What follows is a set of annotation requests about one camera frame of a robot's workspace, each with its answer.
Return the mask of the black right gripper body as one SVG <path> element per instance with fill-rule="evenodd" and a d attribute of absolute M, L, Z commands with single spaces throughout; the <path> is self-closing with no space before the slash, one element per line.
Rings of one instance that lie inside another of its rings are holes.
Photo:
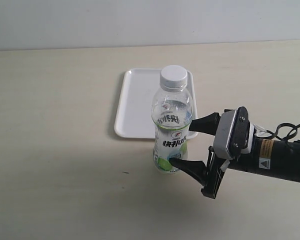
<path fill-rule="evenodd" d="M 249 121 L 249 130 L 248 130 L 248 135 L 247 135 L 247 139 L 245 142 L 246 145 L 245 145 L 245 148 L 241 150 L 240 156 L 242 154 L 249 154 L 251 152 L 254 131 L 255 131 L 255 127 Z M 218 158 L 217 155 L 214 153 L 213 146 L 212 146 L 212 150 L 213 150 L 212 159 L 210 161 L 209 166 L 207 167 L 209 169 L 208 176 L 207 176 L 207 182 L 206 182 L 205 187 L 201 189 L 201 192 L 205 197 L 215 199 L 227 168 L 229 167 L 229 165 L 232 161 L 237 160 L 240 156 L 238 156 L 232 160 L 221 159 L 221 158 Z"/>

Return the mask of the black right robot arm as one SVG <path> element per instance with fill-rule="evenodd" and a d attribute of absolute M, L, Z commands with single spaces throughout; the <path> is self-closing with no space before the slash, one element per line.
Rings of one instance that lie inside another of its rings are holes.
<path fill-rule="evenodd" d="M 290 128 L 285 137 L 257 127 L 244 106 L 214 112 L 189 126 L 192 132 L 214 136 L 207 162 L 172 157 L 168 161 L 200 183 L 201 193 L 211 199 L 216 198 L 227 169 L 300 183 L 300 140 L 290 141 L 300 124 L 281 123 L 277 130 L 283 127 Z"/>

